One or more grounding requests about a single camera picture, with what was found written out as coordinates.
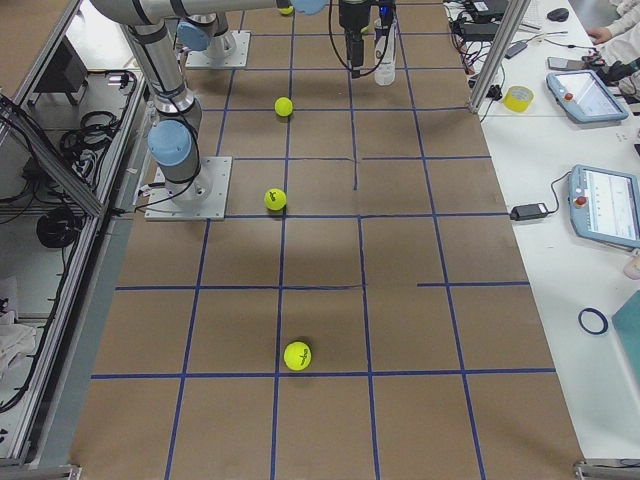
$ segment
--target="black mouse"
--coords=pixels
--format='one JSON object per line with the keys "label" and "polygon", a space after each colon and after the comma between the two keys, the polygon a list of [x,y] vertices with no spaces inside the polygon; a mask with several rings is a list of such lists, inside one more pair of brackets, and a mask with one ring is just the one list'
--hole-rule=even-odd
{"label": "black mouse", "polygon": [[564,22],[569,18],[569,10],[566,8],[556,8],[547,13],[547,18],[552,22]]}

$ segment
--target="yellow-green ball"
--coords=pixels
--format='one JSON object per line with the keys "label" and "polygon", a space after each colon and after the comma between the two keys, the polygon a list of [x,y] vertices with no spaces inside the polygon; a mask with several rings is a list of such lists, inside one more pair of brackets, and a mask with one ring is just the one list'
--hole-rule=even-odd
{"label": "yellow-green ball", "polygon": [[311,349],[304,342],[292,342],[284,349],[284,364],[296,372],[311,363]]}
{"label": "yellow-green ball", "polygon": [[276,113],[281,117],[288,117],[293,113],[293,102],[287,97],[280,97],[274,105]]}
{"label": "yellow-green ball", "polygon": [[282,210],[287,204],[287,194],[279,188],[270,188],[264,194],[264,205],[269,209],[277,212]]}

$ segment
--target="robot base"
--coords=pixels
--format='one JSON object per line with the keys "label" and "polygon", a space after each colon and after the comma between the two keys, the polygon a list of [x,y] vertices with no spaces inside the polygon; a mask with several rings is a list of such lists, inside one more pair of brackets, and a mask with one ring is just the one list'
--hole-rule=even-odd
{"label": "robot base", "polygon": [[[202,169],[213,179],[211,193],[203,200],[188,205],[178,205],[171,200],[150,206],[144,216],[149,221],[181,220],[223,220],[227,207],[229,179],[231,178],[231,157],[202,157]],[[164,182],[164,175],[158,168],[154,182]],[[164,200],[169,196],[164,188],[151,192],[149,203]]]}
{"label": "robot base", "polygon": [[236,40],[235,52],[225,58],[210,58],[202,52],[189,52],[186,67],[192,70],[224,70],[246,67],[251,32],[234,30],[231,33]]}

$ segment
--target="blue-framed device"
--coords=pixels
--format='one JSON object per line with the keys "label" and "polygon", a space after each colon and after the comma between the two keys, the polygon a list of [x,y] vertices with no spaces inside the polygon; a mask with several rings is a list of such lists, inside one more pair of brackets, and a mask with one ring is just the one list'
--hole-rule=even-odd
{"label": "blue-framed device", "polygon": [[579,236],[640,248],[640,188],[634,175],[576,165],[569,175],[569,208]]}
{"label": "blue-framed device", "polygon": [[629,116],[595,72],[555,72],[547,86],[556,102],[578,123],[612,122]]}

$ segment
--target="blue ring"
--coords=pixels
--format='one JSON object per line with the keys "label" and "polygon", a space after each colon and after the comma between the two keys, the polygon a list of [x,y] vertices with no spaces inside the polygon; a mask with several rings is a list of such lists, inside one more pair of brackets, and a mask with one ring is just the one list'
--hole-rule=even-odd
{"label": "blue ring", "polygon": [[[582,321],[582,315],[585,313],[595,314],[602,321],[602,330],[594,331],[589,330],[587,327],[585,327],[584,322]],[[607,330],[609,330],[609,321],[607,320],[607,317],[604,316],[604,313],[602,313],[600,310],[596,310],[595,308],[583,308],[578,314],[578,323],[585,332],[590,333],[591,335],[602,335]]]}

